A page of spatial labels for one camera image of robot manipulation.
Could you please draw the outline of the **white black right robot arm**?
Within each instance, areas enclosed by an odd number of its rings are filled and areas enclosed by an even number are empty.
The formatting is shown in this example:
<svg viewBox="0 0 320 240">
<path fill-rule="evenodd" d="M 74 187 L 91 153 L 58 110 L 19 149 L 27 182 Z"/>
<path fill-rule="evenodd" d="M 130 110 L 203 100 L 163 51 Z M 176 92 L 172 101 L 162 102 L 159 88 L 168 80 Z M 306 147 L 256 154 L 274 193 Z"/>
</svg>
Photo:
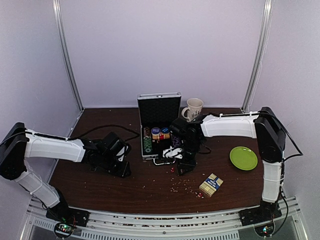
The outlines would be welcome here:
<svg viewBox="0 0 320 240">
<path fill-rule="evenodd" d="M 256 139 L 263 163 L 262 197 L 258 207 L 241 210 L 239 216 L 242 225 L 271 221 L 275 217 L 285 177 L 286 133 L 269 107 L 241 114 L 200 114 L 190 122 L 177 118 L 169 130 L 182 141 L 182 149 L 174 154 L 178 158 L 179 175 L 194 170 L 196 154 L 206 138 L 232 136 Z"/>
</svg>

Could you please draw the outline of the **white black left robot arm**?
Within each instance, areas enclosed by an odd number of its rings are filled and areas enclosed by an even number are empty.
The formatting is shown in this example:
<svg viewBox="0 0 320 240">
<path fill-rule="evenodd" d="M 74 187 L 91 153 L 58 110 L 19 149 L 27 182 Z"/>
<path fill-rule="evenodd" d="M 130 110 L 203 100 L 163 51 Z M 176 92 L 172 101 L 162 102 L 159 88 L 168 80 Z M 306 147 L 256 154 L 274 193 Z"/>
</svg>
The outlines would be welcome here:
<svg viewBox="0 0 320 240">
<path fill-rule="evenodd" d="M 67 222 L 73 215 L 63 194 L 44 182 L 27 159 L 48 158 L 88 164 L 126 178 L 131 175 L 130 164 L 125 160 L 130 150 L 131 146 L 114 132 L 98 140 L 67 138 L 35 132 L 17 122 L 0 144 L 0 175 L 38 198 L 53 217 Z"/>
</svg>

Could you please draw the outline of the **aluminium poker chip case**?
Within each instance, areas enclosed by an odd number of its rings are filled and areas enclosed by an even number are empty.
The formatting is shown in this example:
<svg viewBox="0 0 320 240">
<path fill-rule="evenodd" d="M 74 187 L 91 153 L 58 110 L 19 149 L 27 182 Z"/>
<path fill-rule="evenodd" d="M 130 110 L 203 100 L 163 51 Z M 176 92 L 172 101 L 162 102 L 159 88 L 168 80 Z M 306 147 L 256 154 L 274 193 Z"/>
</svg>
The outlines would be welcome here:
<svg viewBox="0 0 320 240">
<path fill-rule="evenodd" d="M 140 94 L 137 97 L 139 119 L 141 156 L 144 161 L 152 161 L 156 166 L 172 165 L 177 158 L 163 158 L 163 150 L 173 148 L 171 137 L 164 140 L 153 140 L 152 152 L 144 151 L 144 128 L 167 127 L 170 130 L 172 121 L 180 116 L 181 94 L 179 92 Z"/>
</svg>

